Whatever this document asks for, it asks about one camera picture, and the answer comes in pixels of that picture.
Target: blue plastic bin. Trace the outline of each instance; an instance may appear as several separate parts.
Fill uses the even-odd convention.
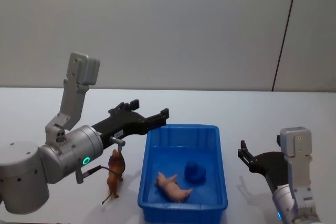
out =
[[[204,184],[184,179],[187,161],[206,168]],[[170,202],[155,186],[159,171],[166,177],[177,174],[181,189],[194,188],[184,203]],[[138,194],[147,222],[218,224],[227,204],[218,127],[168,124],[148,133]]]

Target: brown toy horse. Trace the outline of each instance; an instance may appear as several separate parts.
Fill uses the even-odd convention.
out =
[[[119,197],[117,194],[118,181],[123,181],[122,173],[125,171],[125,160],[122,154],[117,150],[113,150],[112,156],[110,156],[109,168],[109,177],[106,182],[110,189],[110,195],[101,204],[104,204],[105,201],[112,196],[112,194],[114,198]]]

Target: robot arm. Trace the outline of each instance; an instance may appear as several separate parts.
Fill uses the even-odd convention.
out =
[[[166,124],[168,109],[145,118],[133,111],[139,108],[139,101],[134,100],[110,110],[109,118],[66,134],[65,130],[71,130],[81,117],[85,94],[89,85],[96,83],[99,65],[97,59],[71,54],[60,111],[45,128],[45,145],[15,142],[0,148],[0,198],[8,212],[28,214],[38,210],[49,198],[48,184],[73,172],[82,183],[81,168],[113,143],[121,148],[125,142],[119,138],[143,135]]]
[[[311,132],[304,127],[282,129],[277,143],[282,152],[253,157],[241,141],[238,157],[252,173],[265,177],[283,223],[321,223],[310,187]]]

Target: green led ring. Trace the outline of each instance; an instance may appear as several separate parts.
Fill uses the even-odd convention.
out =
[[[91,159],[89,157],[84,158],[83,165],[87,165],[90,162],[90,160]]]

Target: white table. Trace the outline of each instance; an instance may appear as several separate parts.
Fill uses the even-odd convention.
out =
[[[24,140],[43,145],[44,127],[59,111],[61,97],[62,89],[0,88],[1,144]],[[276,135],[282,128],[309,128],[313,137],[312,192],[321,220],[334,223],[336,93],[89,90],[76,127],[93,125],[105,119],[110,108],[133,99],[140,100],[138,112],[144,116],[169,108],[168,123],[219,127],[228,193],[222,223],[228,224],[281,223],[265,179],[250,173],[237,157],[240,140],[245,140],[251,153],[257,155],[280,150]],[[145,139],[146,136],[138,135],[125,138],[123,153],[127,168],[119,199],[101,205],[108,195],[104,170],[86,178],[81,185],[76,184],[75,175],[71,174],[56,185],[49,185],[50,198],[37,212],[12,215],[2,204],[1,219],[71,224],[144,223],[137,197]],[[107,165],[112,149],[84,169]]]

